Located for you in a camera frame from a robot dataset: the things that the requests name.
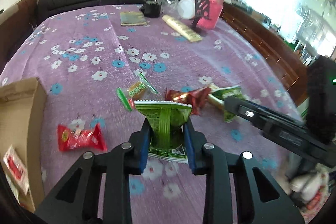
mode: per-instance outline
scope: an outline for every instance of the metal screw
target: metal screw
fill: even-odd
[[[212,143],[205,143],[204,148],[207,150],[213,149],[215,146]]]
[[[88,160],[88,159],[90,159],[90,158],[92,158],[92,157],[93,157],[93,153],[90,152],[90,151],[87,151],[87,152],[85,152],[85,153],[83,154],[83,158],[86,159],[86,160]]]
[[[252,159],[252,153],[250,151],[243,152],[243,157],[247,160]]]
[[[251,112],[251,111],[246,111],[246,112],[245,112],[245,115],[246,115],[246,116],[249,116],[249,117],[253,117],[253,116],[254,116],[254,113]]]
[[[121,148],[122,148],[122,149],[130,149],[131,147],[132,147],[132,144],[129,143],[129,142],[123,143],[123,144],[121,145]]]

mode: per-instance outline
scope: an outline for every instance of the tube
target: tube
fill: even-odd
[[[172,27],[175,31],[184,36],[190,42],[197,42],[203,39],[198,33],[191,30],[187,25],[169,15],[164,15],[162,19],[168,26]]]

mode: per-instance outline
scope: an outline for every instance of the green snack package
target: green snack package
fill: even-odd
[[[211,92],[211,95],[223,101],[225,101],[225,99],[230,96],[235,96],[239,99],[244,99],[243,94],[242,94],[242,89],[238,85],[230,86],[228,88],[221,88],[221,89],[213,90]],[[234,117],[235,115],[233,113],[225,110],[225,105],[224,105],[224,121],[232,122]]]
[[[187,122],[192,106],[171,101],[147,100],[138,100],[134,104],[137,111],[147,117],[154,132],[150,153],[159,158],[186,162],[181,126]]]

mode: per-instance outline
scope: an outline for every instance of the bed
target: bed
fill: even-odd
[[[263,57],[224,21],[204,32],[201,42],[189,43],[161,18],[149,19],[146,26],[120,25],[120,12],[138,9],[102,5],[49,17],[3,70],[2,85],[37,76],[48,92],[41,131],[45,194],[85,152],[58,151],[58,124],[90,128],[100,123],[108,150],[139,130],[144,116],[126,111],[115,89],[132,84],[140,72],[161,94],[166,88],[193,90],[210,82],[240,85],[246,99],[300,118]],[[249,122],[224,123],[222,113],[209,104],[191,120],[208,141],[229,153],[251,151],[278,175],[288,151]],[[144,174],[130,178],[130,193],[133,223],[200,223],[203,218],[205,177],[193,176],[186,164],[149,159]]]

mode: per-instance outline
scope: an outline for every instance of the red candy wrapper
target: red candy wrapper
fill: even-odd
[[[107,151],[106,143],[98,123],[93,130],[76,129],[74,131],[59,124],[57,127],[57,138],[58,149],[60,151],[68,151],[80,147],[91,147]]]
[[[202,88],[189,92],[167,90],[165,100],[182,104],[190,104],[193,106],[191,114],[199,115],[200,109],[204,106],[210,92],[211,88]]]

